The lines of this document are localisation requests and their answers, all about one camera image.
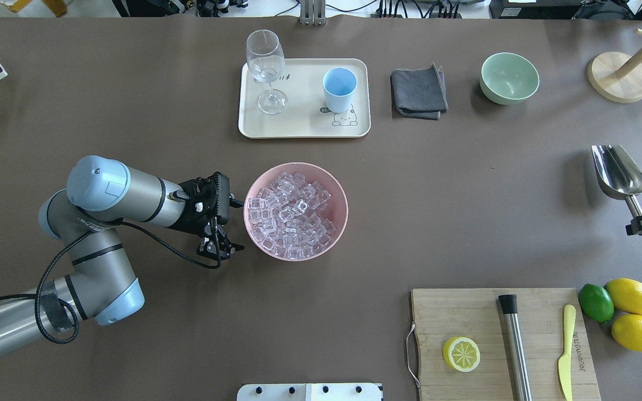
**metal scoop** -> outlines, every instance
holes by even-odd
[[[642,172],[624,147],[591,145],[591,152],[601,190],[613,199],[625,200],[634,218],[642,216],[636,197],[642,192]]]

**black box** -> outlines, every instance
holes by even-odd
[[[537,0],[535,3],[514,3],[492,0],[492,18],[510,19],[571,19],[581,7],[581,0]]]

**napkin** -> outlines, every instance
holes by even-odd
[[[448,109],[445,82],[433,63],[424,70],[397,69],[390,74],[395,107],[405,117],[439,120]]]

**cartoon bear drawing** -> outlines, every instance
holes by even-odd
[[[358,118],[356,117],[356,111],[353,109],[353,105],[349,107],[347,111],[343,113],[336,113],[333,115],[333,122],[331,123],[334,126],[339,125],[358,125]]]

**light blue plastic cup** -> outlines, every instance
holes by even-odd
[[[347,69],[331,69],[323,76],[323,91],[326,94],[326,106],[334,113],[343,113],[351,107],[353,93],[358,80],[354,73]]]
[[[523,102],[539,87],[537,69],[519,54],[492,54],[482,64],[481,74],[482,93],[497,104]]]

